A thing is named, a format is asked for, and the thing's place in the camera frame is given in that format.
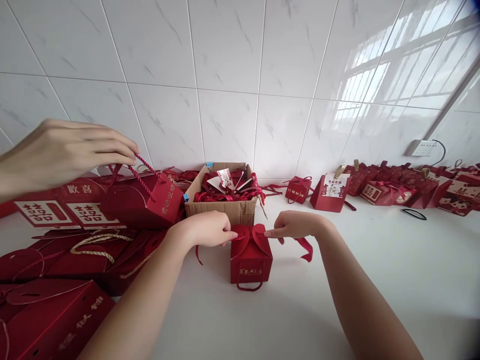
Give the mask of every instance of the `paper card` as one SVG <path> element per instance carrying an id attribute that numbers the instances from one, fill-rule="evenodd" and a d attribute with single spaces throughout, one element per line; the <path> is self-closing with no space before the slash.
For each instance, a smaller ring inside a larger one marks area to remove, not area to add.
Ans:
<path id="1" fill-rule="evenodd" d="M 223 191 L 220 188 L 221 180 L 218 176 L 212 177 L 211 179 L 207 180 L 206 182 L 209 183 L 210 185 L 212 185 L 215 189 L 217 189 L 218 191 L 220 191 L 222 194 L 225 195 L 225 191 Z"/>
<path id="2" fill-rule="evenodd" d="M 234 181 L 232 179 L 232 174 L 230 174 L 229 169 L 223 169 L 216 172 L 220 178 L 221 185 L 226 189 L 235 189 Z"/>
<path id="3" fill-rule="evenodd" d="M 323 184 L 325 193 L 323 196 L 331 198 L 345 198 L 347 180 L 350 174 L 341 174 L 337 179 L 335 179 L 335 174 L 329 172 L 325 175 L 325 183 Z"/>

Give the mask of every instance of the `gift tag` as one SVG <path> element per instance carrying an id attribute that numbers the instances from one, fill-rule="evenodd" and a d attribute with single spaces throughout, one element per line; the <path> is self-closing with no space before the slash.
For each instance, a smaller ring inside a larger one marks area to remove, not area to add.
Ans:
<path id="1" fill-rule="evenodd" d="M 347 188 L 347 180 L 350 174 L 343 173 L 337 178 L 335 174 L 329 172 L 325 175 L 325 182 L 323 184 L 322 195 L 331 198 L 344 198 L 345 189 Z"/>
<path id="2" fill-rule="evenodd" d="M 229 169 L 223 169 L 216 172 L 220 178 L 221 185 L 226 189 L 235 189 L 234 181 Z"/>

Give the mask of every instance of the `black cable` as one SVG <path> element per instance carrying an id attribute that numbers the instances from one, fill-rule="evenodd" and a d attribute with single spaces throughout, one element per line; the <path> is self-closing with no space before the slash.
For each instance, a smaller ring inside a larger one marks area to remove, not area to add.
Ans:
<path id="1" fill-rule="evenodd" d="M 437 165 L 438 163 L 441 163 L 443 161 L 443 159 L 445 159 L 445 155 L 447 155 L 447 148 L 445 147 L 445 145 L 442 144 L 441 141 L 438 141 L 438 140 L 435 140 L 435 139 L 432 139 L 432 141 L 435 141 L 437 143 L 439 143 L 441 145 L 441 147 L 443 148 L 443 155 L 441 156 L 441 159 L 438 160 L 436 163 L 434 163 L 433 165 L 430 165 L 430 166 L 435 166 Z"/>

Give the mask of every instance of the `gold rope handle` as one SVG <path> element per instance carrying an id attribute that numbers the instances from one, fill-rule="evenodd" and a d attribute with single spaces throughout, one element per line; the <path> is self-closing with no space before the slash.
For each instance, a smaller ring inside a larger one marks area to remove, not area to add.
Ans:
<path id="1" fill-rule="evenodd" d="M 70 249 L 70 252 L 75 255 L 79 254 L 86 254 L 86 255 L 98 255 L 98 256 L 103 256 L 106 257 L 110 262 L 113 264 L 115 262 L 115 259 L 112 255 L 110 255 L 108 252 L 105 251 L 89 251 L 89 250 L 82 250 L 82 251 L 77 251 L 77 249 L 83 245 L 89 245 L 89 244 L 95 244 L 95 243 L 101 243 L 105 242 L 111 238 L 115 239 L 122 239 L 126 241 L 132 242 L 133 239 L 127 236 L 123 235 L 118 235 L 118 234 L 99 234 L 99 235 L 94 235 L 87 237 L 86 239 L 80 241 L 78 244 L 76 244 L 74 247 Z"/>
<path id="2" fill-rule="evenodd" d="M 140 268 L 152 257 L 152 255 L 154 254 L 154 252 L 155 252 L 155 250 L 153 250 L 153 251 L 150 253 L 150 255 L 148 255 L 146 258 L 144 258 L 144 259 L 141 261 L 141 263 L 139 263 L 139 264 L 137 265 L 137 267 L 134 268 L 132 271 L 130 271 L 127 275 L 120 275 L 120 279 L 126 279 L 126 278 L 131 277 L 133 274 L 135 274 L 135 273 L 138 271 L 138 269 L 140 269 Z"/>
<path id="3" fill-rule="evenodd" d="M 343 174 L 345 171 L 346 166 L 345 165 L 340 165 L 338 169 L 335 171 L 335 176 L 333 177 L 334 180 L 337 180 L 340 175 Z"/>

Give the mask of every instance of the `cardboard box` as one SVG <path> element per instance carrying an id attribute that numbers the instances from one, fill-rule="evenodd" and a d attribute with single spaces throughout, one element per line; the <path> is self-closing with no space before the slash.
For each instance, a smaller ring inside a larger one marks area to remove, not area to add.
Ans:
<path id="1" fill-rule="evenodd" d="M 185 203 L 186 216 L 190 217 L 195 214 L 216 210 L 225 213 L 232 225 L 252 226 L 254 224 L 257 197 L 249 201 L 193 202 L 195 194 L 202 191 L 204 174 L 223 169 L 229 169 L 230 171 L 241 169 L 246 172 L 247 178 L 250 178 L 252 175 L 250 166 L 245 162 L 209 162 L 205 164 L 185 193 L 187 195 L 186 199 L 188 199 L 188 202 Z"/>
<path id="2" fill-rule="evenodd" d="M 89 280 L 0 285 L 0 358 L 76 359 L 114 305 Z"/>

